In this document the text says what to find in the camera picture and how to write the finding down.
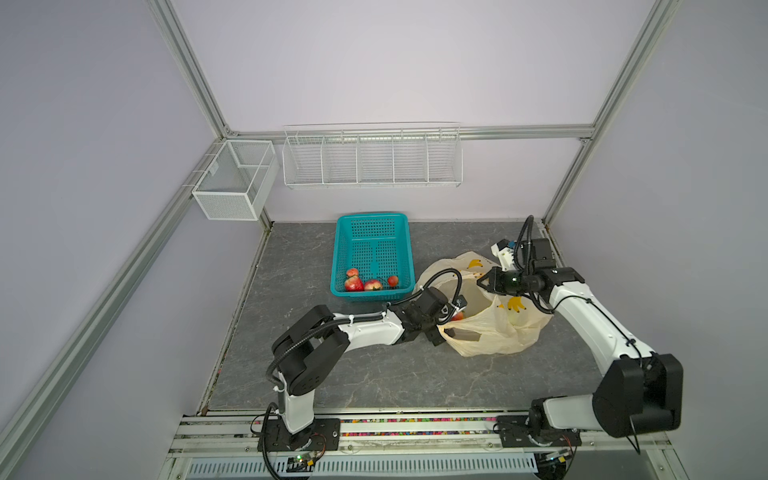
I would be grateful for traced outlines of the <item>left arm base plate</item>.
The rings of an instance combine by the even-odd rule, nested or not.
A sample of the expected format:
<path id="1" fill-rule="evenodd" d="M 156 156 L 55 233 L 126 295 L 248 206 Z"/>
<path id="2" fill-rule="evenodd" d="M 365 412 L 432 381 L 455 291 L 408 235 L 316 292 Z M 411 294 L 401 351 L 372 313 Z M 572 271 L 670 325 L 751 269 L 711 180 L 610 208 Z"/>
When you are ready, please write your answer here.
<path id="1" fill-rule="evenodd" d="M 316 418 L 297 433 L 288 431 L 283 420 L 271 417 L 266 421 L 258 441 L 258 450 L 267 452 L 336 451 L 341 439 L 339 418 Z"/>

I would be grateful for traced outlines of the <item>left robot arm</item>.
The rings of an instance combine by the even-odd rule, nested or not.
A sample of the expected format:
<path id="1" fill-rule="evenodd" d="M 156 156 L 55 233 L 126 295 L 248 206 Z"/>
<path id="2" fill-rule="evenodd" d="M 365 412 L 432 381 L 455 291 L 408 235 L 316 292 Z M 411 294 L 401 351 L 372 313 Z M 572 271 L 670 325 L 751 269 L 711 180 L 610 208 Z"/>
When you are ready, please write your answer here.
<path id="1" fill-rule="evenodd" d="M 281 425 L 290 434 L 312 426 L 315 390 L 345 353 L 407 343 L 421 334 L 437 346 L 445 341 L 439 328 L 466 306 L 463 295 L 448 297 L 430 286 L 373 313 L 333 313 L 325 305 L 312 308 L 273 343 L 273 360 L 265 371 L 278 393 Z"/>

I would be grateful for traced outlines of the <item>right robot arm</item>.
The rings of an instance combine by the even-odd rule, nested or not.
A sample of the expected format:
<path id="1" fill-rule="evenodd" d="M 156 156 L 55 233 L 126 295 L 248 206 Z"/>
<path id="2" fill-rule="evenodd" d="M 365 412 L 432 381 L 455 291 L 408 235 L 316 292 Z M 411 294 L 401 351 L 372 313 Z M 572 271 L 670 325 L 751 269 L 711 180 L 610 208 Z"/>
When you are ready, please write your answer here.
<path id="1" fill-rule="evenodd" d="M 503 239 L 491 252 L 499 264 L 478 286 L 562 316 L 590 348 L 602 375 L 591 394 L 533 401 L 528 414 L 533 433 L 592 430 L 622 438 L 680 427 L 684 370 L 674 355 L 657 353 L 626 329 L 580 273 L 556 264 L 547 240 Z"/>

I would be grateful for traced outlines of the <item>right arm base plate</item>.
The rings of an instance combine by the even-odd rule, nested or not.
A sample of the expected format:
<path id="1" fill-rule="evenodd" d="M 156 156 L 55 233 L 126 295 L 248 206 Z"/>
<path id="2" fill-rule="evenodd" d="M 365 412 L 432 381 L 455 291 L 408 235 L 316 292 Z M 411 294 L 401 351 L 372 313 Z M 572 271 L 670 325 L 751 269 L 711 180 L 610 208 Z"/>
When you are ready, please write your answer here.
<path id="1" fill-rule="evenodd" d="M 530 420 L 528 414 L 499 415 L 492 430 L 504 448 L 576 448 L 582 445 L 579 432 L 550 428 L 543 421 Z"/>

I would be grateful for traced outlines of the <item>banana print plastic bag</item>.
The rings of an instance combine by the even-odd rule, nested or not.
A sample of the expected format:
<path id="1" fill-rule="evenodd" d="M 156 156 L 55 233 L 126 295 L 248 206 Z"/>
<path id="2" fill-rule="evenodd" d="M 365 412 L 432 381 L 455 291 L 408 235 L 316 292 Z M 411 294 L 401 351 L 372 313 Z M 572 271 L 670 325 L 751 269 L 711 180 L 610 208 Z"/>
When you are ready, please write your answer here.
<path id="1" fill-rule="evenodd" d="M 541 331 L 552 319 L 526 298 L 491 294 L 478 287 L 478 277 L 495 265 L 493 260 L 466 252 L 432 263 L 417 281 L 422 286 L 446 268 L 462 273 L 461 294 L 467 301 L 466 318 L 440 325 L 438 332 L 441 339 L 463 357 L 519 353 L 538 341 Z"/>

